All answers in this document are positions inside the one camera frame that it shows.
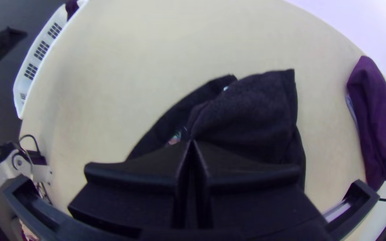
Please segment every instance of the black cloth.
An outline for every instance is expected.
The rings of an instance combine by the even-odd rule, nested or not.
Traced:
[[[296,126],[294,70],[232,75],[210,81],[189,94],[146,133],[128,160],[164,147],[180,129],[182,140],[196,139],[251,160],[300,166],[304,188],[305,153]]]
[[[141,138],[127,160],[140,157],[162,147],[179,130],[184,129],[192,109],[201,103],[215,99],[223,88],[237,81],[233,75],[214,79],[193,91],[170,108],[154,126]]]
[[[77,0],[71,0],[65,4],[65,10],[67,11],[67,21],[74,15],[78,10]]]
[[[306,157],[296,126],[297,110],[294,70],[251,75],[196,106],[186,138],[259,162],[296,164],[302,169],[299,184],[304,188]]]

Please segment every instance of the purple cloth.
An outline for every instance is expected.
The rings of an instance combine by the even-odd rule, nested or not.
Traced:
[[[65,10],[67,11],[68,18],[67,21],[74,15],[78,10],[77,0],[71,0],[65,4]]]
[[[372,59],[362,56],[347,83],[360,135],[369,186],[386,181],[386,82]]]

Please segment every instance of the gray floor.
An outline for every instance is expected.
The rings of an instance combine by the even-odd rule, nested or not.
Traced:
[[[0,0],[0,31],[7,26],[28,37],[0,61],[0,144],[18,139],[21,121],[13,103],[13,83],[41,28],[64,0]]]

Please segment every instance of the white wall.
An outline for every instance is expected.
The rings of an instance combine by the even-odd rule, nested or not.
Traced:
[[[386,77],[386,0],[287,0],[340,31]]]

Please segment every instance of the white laundry basket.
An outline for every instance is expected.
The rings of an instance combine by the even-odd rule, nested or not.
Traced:
[[[79,9],[77,12],[79,12],[81,7],[87,2],[88,0],[78,0],[77,4]],[[20,119],[23,119],[23,107],[31,91],[31,84],[34,81],[37,71],[42,65],[45,55],[49,52],[50,46],[57,40],[66,23],[67,12],[65,4],[63,4],[47,21],[29,48],[13,86],[14,106],[16,107],[17,116]]]

